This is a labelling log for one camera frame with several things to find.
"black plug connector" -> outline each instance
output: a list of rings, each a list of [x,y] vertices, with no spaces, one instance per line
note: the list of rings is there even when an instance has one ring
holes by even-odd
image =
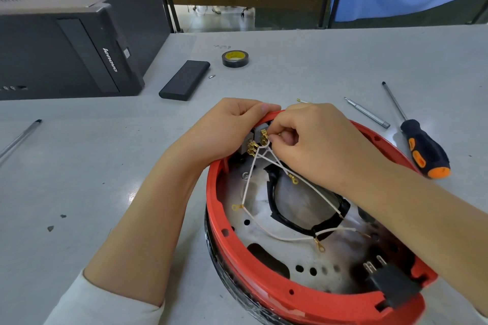
[[[369,272],[367,279],[369,285],[385,295],[383,307],[398,308],[420,292],[422,289],[420,285],[412,281],[398,267],[388,265],[381,256],[376,256],[376,259],[381,264],[380,268],[376,268],[371,261],[364,263],[363,266]]]

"person's right hand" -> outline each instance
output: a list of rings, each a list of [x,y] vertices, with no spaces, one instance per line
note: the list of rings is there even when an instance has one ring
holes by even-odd
[[[351,199],[394,165],[329,103],[288,107],[268,135],[277,157],[294,171]]]

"table surface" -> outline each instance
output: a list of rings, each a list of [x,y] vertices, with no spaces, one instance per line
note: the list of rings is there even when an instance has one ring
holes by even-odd
[[[331,102],[402,151],[386,81],[450,157],[444,188],[488,212],[488,26],[173,34],[137,97],[0,102],[0,148],[33,120],[43,124],[0,161],[0,323],[43,323],[119,221],[162,152],[222,97],[282,106]],[[249,53],[241,69],[229,49]],[[188,102],[158,92],[187,59],[211,63]],[[357,101],[392,124],[348,105]],[[189,201],[161,324],[257,324],[219,280],[204,243],[205,179]],[[48,226],[54,226],[49,232]],[[444,280],[424,290],[422,325],[477,325]]]

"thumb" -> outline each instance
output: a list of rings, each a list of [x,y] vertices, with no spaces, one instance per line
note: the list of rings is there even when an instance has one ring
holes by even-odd
[[[258,103],[253,105],[246,113],[241,115],[241,118],[244,120],[247,127],[253,128],[254,125],[256,125],[268,112],[268,103]]]
[[[280,135],[272,134],[268,137],[271,142],[271,149],[276,156],[287,164],[293,163],[292,158],[296,150],[295,146],[288,145]]]

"black and orange screwdriver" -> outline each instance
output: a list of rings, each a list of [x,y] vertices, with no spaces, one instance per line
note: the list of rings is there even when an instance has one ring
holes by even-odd
[[[451,174],[451,167],[446,152],[420,128],[417,120],[407,119],[405,112],[400,108],[387,83],[383,81],[382,85],[404,119],[400,129],[408,140],[412,158],[420,172],[432,179],[448,177]]]

